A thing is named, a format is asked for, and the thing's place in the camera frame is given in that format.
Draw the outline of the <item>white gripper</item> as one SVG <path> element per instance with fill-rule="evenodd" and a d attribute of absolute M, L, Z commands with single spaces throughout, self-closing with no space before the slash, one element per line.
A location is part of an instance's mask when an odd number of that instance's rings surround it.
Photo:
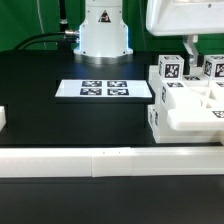
<path fill-rule="evenodd" d="M 197 35 L 224 33 L 224 0 L 148 0 L 146 27 L 155 36 L 184 35 L 189 66 L 201 67 Z"/>

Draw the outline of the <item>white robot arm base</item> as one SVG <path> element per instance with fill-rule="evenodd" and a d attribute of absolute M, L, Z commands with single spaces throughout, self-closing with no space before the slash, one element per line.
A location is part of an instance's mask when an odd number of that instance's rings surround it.
<path fill-rule="evenodd" d="M 85 19 L 79 27 L 77 61 L 91 64 L 129 62 L 128 26 L 122 17 L 123 0 L 85 0 Z"/>

